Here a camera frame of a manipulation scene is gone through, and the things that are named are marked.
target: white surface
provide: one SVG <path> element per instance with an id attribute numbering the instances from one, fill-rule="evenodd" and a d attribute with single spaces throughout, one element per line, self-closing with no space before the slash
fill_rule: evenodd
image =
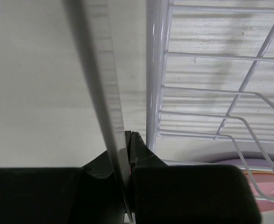
<path id="1" fill-rule="evenodd" d="M 81 166 L 105 146 L 61 2 L 16 2 L 0 0 L 0 166 Z M 274 7 L 266 0 L 187 4 Z M 145 139 L 145 1 L 109 1 L 109 7 L 125 129 Z M 274 14 L 177 11 L 170 50 L 254 56 L 273 22 Z M 274 41 L 265 56 L 274 56 Z M 251 63 L 170 58 L 166 85 L 237 90 Z M 247 90 L 274 101 L 274 63 L 260 63 Z M 164 109 L 223 114 L 231 100 L 188 93 L 165 97 Z M 274 112 L 261 100 L 242 97 L 233 115 L 244 116 L 261 138 L 274 138 Z M 162 127 L 212 132 L 219 123 L 178 118 Z M 223 133 L 249 137 L 235 121 Z M 241 146 L 256 152 L 254 143 Z M 264 146 L 274 154 L 273 144 Z M 231 143 L 158 138 L 157 154 L 164 159 L 209 161 L 222 153 L 234 153 Z"/>
<path id="2" fill-rule="evenodd" d="M 117 4 L 125 128 L 145 136 L 145 2 Z M 0 167 L 82 166 L 104 150 L 61 2 L 0 0 Z"/>

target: white wire rack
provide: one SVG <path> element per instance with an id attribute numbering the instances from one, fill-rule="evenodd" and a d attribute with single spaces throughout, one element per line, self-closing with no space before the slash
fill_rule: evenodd
<path id="1" fill-rule="evenodd" d="M 263 102 L 274 110 L 274 103 L 258 92 L 245 91 L 254 72 L 260 62 L 274 62 L 274 57 L 263 57 L 272 40 L 274 39 L 274 24 L 270 29 L 265 41 L 263 42 L 256 56 L 238 56 L 223 54 L 207 54 L 207 53 L 188 53 L 188 52 L 169 52 L 169 41 L 171 32 L 172 13 L 174 10 L 184 11 L 201 11 L 201 12 L 218 12 L 218 13 L 251 13 L 251 14 L 274 14 L 272 7 L 212 7 L 212 6 L 187 6 L 175 5 L 174 0 L 147 0 L 147 126 L 146 139 L 147 146 L 155 152 L 156 137 L 170 138 L 197 138 L 197 139 L 214 139 L 229 140 L 233 142 L 235 149 L 243 163 L 241 169 L 248 172 L 256 191 L 260 194 L 258 199 L 269 200 L 274 202 L 274 197 L 266 196 L 258 187 L 251 170 L 273 171 L 274 163 L 263 148 L 261 142 L 273 143 L 274 139 L 259 139 L 254 133 L 246 119 L 239 116 L 231 116 L 235 106 L 241 96 L 254 96 L 263 100 Z M 230 90 L 210 90 L 183 88 L 175 86 L 165 86 L 165 77 L 167 70 L 167 60 L 169 57 L 196 57 L 196 58 L 213 58 L 225 60 L 242 60 L 253 61 L 238 91 Z M 172 92 L 197 92 L 197 93 L 217 93 L 220 95 L 234 96 L 229 109 L 223 115 L 210 113 L 193 113 L 193 112 L 175 112 L 163 110 L 163 96 L 167 91 Z M 194 132 L 182 130 L 161 129 L 162 115 L 173 115 L 181 117 L 207 117 L 219 119 L 218 130 L 215 133 Z M 248 129 L 251 138 L 234 138 L 229 134 L 222 134 L 228 120 L 239 120 Z M 238 141 L 255 142 L 258 149 L 270 165 L 269 168 L 249 167 L 246 163 L 242 150 L 238 146 Z M 200 165 L 194 162 L 166 161 L 169 165 Z"/>

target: black plastic piece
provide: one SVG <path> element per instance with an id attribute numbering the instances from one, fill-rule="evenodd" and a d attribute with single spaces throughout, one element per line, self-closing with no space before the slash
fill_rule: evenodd
<path id="1" fill-rule="evenodd" d="M 130 140 L 130 166 L 131 170 L 137 167 L 167 167 L 159 157 L 151 152 L 145 145 L 138 132 L 132 132 Z"/>
<path id="2" fill-rule="evenodd" d="M 260 224 L 248 182 L 234 166 L 136 167 L 137 224 Z"/>
<path id="3" fill-rule="evenodd" d="M 0 224 L 122 224 L 107 152 L 83 168 L 0 168 Z"/>

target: white metal bar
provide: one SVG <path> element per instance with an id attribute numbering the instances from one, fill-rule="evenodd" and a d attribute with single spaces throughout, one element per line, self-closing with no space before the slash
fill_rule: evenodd
<path id="1" fill-rule="evenodd" d="M 116 72 L 109 72 L 105 75 L 103 72 L 100 72 L 99 59 L 97 58 L 98 51 L 95 48 L 95 40 L 92 36 L 89 11 L 84 10 L 85 5 L 83 1 L 63 0 L 63 3 L 83 68 L 84 77 L 105 140 L 111 166 L 116 180 L 121 187 L 128 217 L 130 222 L 133 223 L 126 196 L 130 182 L 130 168 L 117 75 Z"/>
<path id="2" fill-rule="evenodd" d="M 271 168 L 274 171 L 274 163 L 272 162 L 271 158 L 268 156 L 268 154 L 264 150 L 263 146 L 259 142 L 257 136 L 255 135 L 254 131 L 252 130 L 252 128 L 250 127 L 250 125 L 248 124 L 246 119 L 244 119 L 242 117 L 233 117 L 233 116 L 226 116 L 226 115 L 214 115 L 214 114 L 182 113 L 182 112 L 169 112 L 169 111 L 160 111 L 160 113 L 161 114 L 166 114 L 166 115 L 178 115 L 178 116 L 227 118 L 227 119 L 237 119 L 237 120 L 242 121 L 245 124 L 245 126 L 247 127 L 249 133 L 251 134 L 252 138 L 254 139 L 254 141 L 255 141 L 257 147 L 259 148 L 259 150 L 261 151 L 262 155 L 264 156 L 264 158 L 266 159 L 266 161 L 268 162 L 268 164 L 271 166 Z M 229 135 L 214 134 L 213 136 L 218 137 L 218 136 L 229 136 Z"/>
<path id="3" fill-rule="evenodd" d="M 262 44 L 262 46 L 261 46 L 261 48 L 260 48 L 260 50 L 259 50 L 259 52 L 257 54 L 257 57 L 263 57 L 264 56 L 265 52 L 267 51 L 267 49 L 268 49 L 269 45 L 271 44 L 271 42 L 273 41 L 273 39 L 274 39 L 274 24 L 273 24 L 271 30 L 269 31 L 269 33 L 268 33 L 265 41 L 263 42 L 263 44 Z M 252 65 L 251 65 L 251 67 L 250 67 L 250 69 L 249 69 L 249 71 L 248 71 L 248 73 L 247 73 L 244 81 L 242 82 L 242 84 L 241 84 L 241 86 L 239 88 L 239 91 L 244 91 L 245 90 L 245 88 L 247 87 L 249 81 L 252 78 L 252 75 L 256 71 L 258 65 L 259 65 L 259 61 L 254 61 L 252 63 Z M 240 95 L 235 96 L 235 98 L 233 99 L 230 107 L 228 108 L 228 111 L 226 113 L 227 116 L 229 116 L 233 112 L 233 110 L 234 110 L 237 102 L 239 101 L 239 98 L 240 98 Z M 227 119 L 223 119 L 222 120 L 222 122 L 221 122 L 221 124 L 220 124 L 220 126 L 219 126 L 219 128 L 217 130 L 217 134 L 221 133 L 223 127 L 226 124 L 226 122 L 227 122 Z"/>
<path id="4" fill-rule="evenodd" d="M 227 137 L 227 138 L 231 139 L 231 141 L 233 142 L 233 144 L 234 144 L 234 146 L 235 146 L 235 148 L 236 148 L 236 150 L 237 150 L 237 152 L 239 154 L 239 157 L 240 157 L 240 159 L 241 159 L 241 161 L 242 161 L 242 163 L 243 163 L 243 165 L 244 165 L 244 167 L 245 167 L 245 169 L 246 169 L 246 171 L 247 171 L 250 179 L 252 180 L 252 184 L 255 187 L 255 189 L 258 192 L 258 194 L 260 194 L 263 198 L 265 198 L 265 199 L 267 199 L 267 200 L 269 200 L 271 202 L 274 202 L 274 197 L 272 197 L 272 196 L 266 196 L 260 190 L 260 188 L 258 187 L 258 184 L 255 181 L 255 178 L 254 178 L 254 176 L 253 176 L 253 174 L 252 174 L 252 172 L 251 172 L 251 170 L 250 170 L 250 168 L 249 168 L 249 166 L 248 166 L 248 164 L 247 164 L 247 162 L 246 162 L 246 160 L 245 160 L 245 158 L 244 158 L 241 150 L 239 149 L 239 147 L 238 147 L 235 139 L 232 136 L 227 135 L 227 134 L 210 134 L 210 133 L 196 133 L 196 132 L 183 132 L 183 131 L 180 132 L 180 131 L 172 131 L 172 130 L 159 130 L 159 131 L 174 132 L 174 133 L 190 133 L 190 134 L 198 134 L 198 135 L 201 135 L 201 136 L 223 136 L 223 137 Z M 265 159 L 267 160 L 267 162 L 269 162 L 269 163 L 271 162 L 272 163 L 270 165 L 271 165 L 271 167 L 273 169 L 273 172 L 274 172 L 274 163 L 272 162 L 272 160 L 270 158 L 268 160 L 268 158 L 266 158 L 266 157 L 265 157 Z"/>
<path id="5" fill-rule="evenodd" d="M 274 62 L 274 57 L 251 57 L 251 56 L 224 55 L 224 54 L 200 54 L 200 53 L 184 53 L 184 52 L 165 52 L 165 56 L 170 56 L 170 57 L 199 57 L 199 58 L 215 58 L 215 59 L 232 59 L 232 60 L 242 60 L 242 61 Z"/>
<path id="6" fill-rule="evenodd" d="M 157 0 L 147 0 L 146 5 L 146 145 L 151 149 L 154 126 L 155 74 L 156 74 L 156 43 L 158 28 Z"/>
<path id="7" fill-rule="evenodd" d="M 155 139 L 157 136 L 157 127 L 159 120 L 159 109 L 161 107 L 161 85 L 162 85 L 162 63 L 164 57 L 164 44 L 165 44 L 165 28 L 167 20 L 168 0 L 158 1 L 159 20 L 158 20 L 158 38 L 155 50 L 157 50 L 156 60 L 156 74 L 154 84 L 154 120 L 153 120 L 153 140 L 149 146 L 149 149 L 155 152 Z"/>
<path id="8" fill-rule="evenodd" d="M 222 12 L 222 13 L 274 13 L 271 7 L 224 7 L 224 6 L 185 6 L 172 5 L 172 10 L 183 11 L 204 11 L 204 12 Z"/>
<path id="9" fill-rule="evenodd" d="M 274 103 L 266 98 L 264 95 L 258 92 L 244 92 L 244 91 L 229 91 L 229 90 L 208 90 L 208 89 L 195 89 L 195 88 L 183 88 L 183 87 L 172 87 L 172 86 L 162 86 L 163 90 L 173 90 L 173 91 L 197 91 L 197 92 L 217 92 L 223 94 L 233 94 L 233 95 L 255 95 L 266 102 L 270 107 L 274 109 Z"/>
<path id="10" fill-rule="evenodd" d="M 169 42 L 170 42 L 170 32 L 171 32 L 171 23 L 172 23 L 172 10 L 169 10 L 169 6 L 174 3 L 174 0 L 168 0 L 168 8 L 167 8 L 167 18 L 166 18 L 166 27 L 165 27 L 165 43 L 164 43 L 164 51 L 167 52 L 169 50 Z M 162 62 L 162 81 L 161 86 L 165 85 L 165 77 L 166 77 L 166 70 L 167 70 L 167 56 L 164 54 L 163 62 Z M 162 99 L 163 99 L 163 91 L 161 89 L 160 92 L 160 99 L 159 99 L 159 110 L 162 109 Z M 161 125 L 161 116 L 158 117 L 158 124 L 157 127 L 154 129 L 159 128 Z"/>
<path id="11" fill-rule="evenodd" d="M 181 136 L 175 136 L 174 134 L 162 134 L 162 133 L 158 133 L 158 136 L 160 137 L 181 137 Z M 197 136 L 197 135 L 189 135 L 188 138 L 192 138 L 192 139 L 203 139 L 203 140 L 214 140 L 213 137 L 211 136 Z M 247 139 L 247 138 L 234 138 L 236 141 L 242 141 L 242 142 L 255 142 L 253 139 Z M 230 141 L 228 138 L 224 138 L 224 137 L 218 137 L 217 140 L 223 140 L 223 141 Z M 259 142 L 262 143 L 274 143 L 274 140 L 272 139 L 259 139 Z"/>

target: pink object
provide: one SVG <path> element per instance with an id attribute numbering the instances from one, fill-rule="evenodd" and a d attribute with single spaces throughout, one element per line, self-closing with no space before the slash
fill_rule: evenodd
<path id="1" fill-rule="evenodd" d="M 246 159 L 246 162 L 249 166 L 257 166 L 257 167 L 269 167 L 266 160 L 263 159 Z M 217 164 L 230 164 L 230 165 L 243 165 L 240 159 L 234 160 L 225 160 L 218 161 Z M 251 191 L 255 196 L 258 196 L 255 187 L 252 184 L 252 181 L 248 174 L 245 174 L 249 185 L 251 187 Z M 253 174 L 257 185 L 260 190 L 267 196 L 274 196 L 274 174 Z M 274 210 L 274 202 L 264 201 L 264 200 L 256 200 L 256 203 L 261 212 L 264 211 L 272 211 Z"/>
<path id="2" fill-rule="evenodd" d="M 255 196 L 258 196 L 255 187 L 252 184 L 251 179 L 246 174 L 247 180 L 251 187 L 251 191 Z M 258 187 L 260 190 L 267 196 L 274 196 L 274 175 L 273 174 L 253 174 L 255 181 L 257 182 Z M 259 210 L 261 212 L 264 211 L 272 211 L 274 210 L 274 202 L 263 201 L 263 200 L 256 200 Z"/>

